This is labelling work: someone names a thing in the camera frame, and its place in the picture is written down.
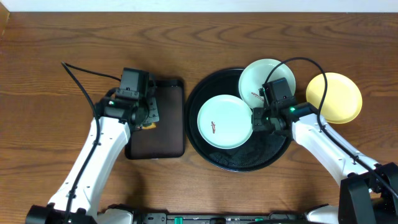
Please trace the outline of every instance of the wooden table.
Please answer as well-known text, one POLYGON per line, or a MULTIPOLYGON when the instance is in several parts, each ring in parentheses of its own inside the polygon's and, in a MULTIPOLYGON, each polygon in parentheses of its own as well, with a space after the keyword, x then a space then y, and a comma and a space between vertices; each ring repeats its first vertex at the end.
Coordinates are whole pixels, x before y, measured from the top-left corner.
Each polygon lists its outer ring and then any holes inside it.
MULTIPOLYGON (((46 205, 71 169, 90 127, 88 103, 60 62, 120 76, 124 67, 185 80, 260 58, 310 57, 345 74, 363 95, 359 116, 333 125, 380 163, 398 162, 397 14, 12 13, 0 42, 0 222, 21 223, 46 205)), ((320 72, 291 62, 297 96, 320 72)), ((94 101, 118 83, 75 72, 94 101)), ((121 154, 101 208, 126 203, 170 213, 269 213, 338 205, 339 187, 292 143, 271 166, 219 169, 189 141, 178 159, 121 154)))

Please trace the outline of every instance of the black plate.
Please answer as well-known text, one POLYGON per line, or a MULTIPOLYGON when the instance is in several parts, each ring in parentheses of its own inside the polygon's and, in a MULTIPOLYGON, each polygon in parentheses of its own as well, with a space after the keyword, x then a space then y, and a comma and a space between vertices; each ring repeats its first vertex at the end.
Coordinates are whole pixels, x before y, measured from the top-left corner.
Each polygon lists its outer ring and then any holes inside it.
POLYGON ((193 89, 185 105, 185 130, 192 146, 204 159, 222 169, 246 172, 262 169, 276 161, 286 151, 291 138, 253 132, 242 146, 219 149, 202 138, 197 125, 199 110, 210 98, 218 95, 240 98, 238 82, 242 71, 243 68, 220 70, 193 89))

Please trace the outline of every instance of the white wall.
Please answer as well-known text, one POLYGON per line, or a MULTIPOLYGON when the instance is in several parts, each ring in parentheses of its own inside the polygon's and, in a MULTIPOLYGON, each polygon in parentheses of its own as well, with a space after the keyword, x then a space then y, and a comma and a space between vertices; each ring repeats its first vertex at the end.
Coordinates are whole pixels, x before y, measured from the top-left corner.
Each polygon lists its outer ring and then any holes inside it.
POLYGON ((398 12, 398 0, 0 0, 11 12, 398 12))

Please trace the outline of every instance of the yellow bowl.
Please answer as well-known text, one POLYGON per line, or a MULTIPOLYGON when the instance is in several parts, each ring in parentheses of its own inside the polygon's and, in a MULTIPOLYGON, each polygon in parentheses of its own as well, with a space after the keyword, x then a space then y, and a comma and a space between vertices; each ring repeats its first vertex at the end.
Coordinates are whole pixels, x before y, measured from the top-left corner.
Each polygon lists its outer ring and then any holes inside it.
MULTIPOLYGON (((344 124, 352 121, 359 115, 362 108, 362 95, 359 88, 344 75, 328 72, 326 77, 328 91, 321 114, 329 123, 344 124)), ((307 101, 318 108, 324 89, 323 75, 317 75, 308 84, 305 93, 307 101)))

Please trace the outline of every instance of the white plate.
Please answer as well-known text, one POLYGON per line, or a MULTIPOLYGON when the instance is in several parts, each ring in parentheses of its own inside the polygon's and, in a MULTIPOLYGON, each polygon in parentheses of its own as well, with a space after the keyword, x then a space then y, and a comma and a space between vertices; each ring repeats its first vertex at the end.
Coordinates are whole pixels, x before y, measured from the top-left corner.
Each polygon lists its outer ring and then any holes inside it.
POLYGON ((206 101, 198 113, 198 129, 212 146, 233 149, 249 138, 252 111, 236 96, 219 95, 206 101))
MULTIPOLYGON (((262 84, 266 81, 271 70, 279 63, 280 61, 275 59, 261 59, 251 63, 243 70, 239 78, 239 94, 250 108, 264 106, 264 97, 259 96, 259 89, 262 88, 262 84)), ((293 72, 288 66, 279 66, 268 81, 270 82, 278 78, 286 78, 292 95, 294 95, 296 91, 296 80, 293 72)))

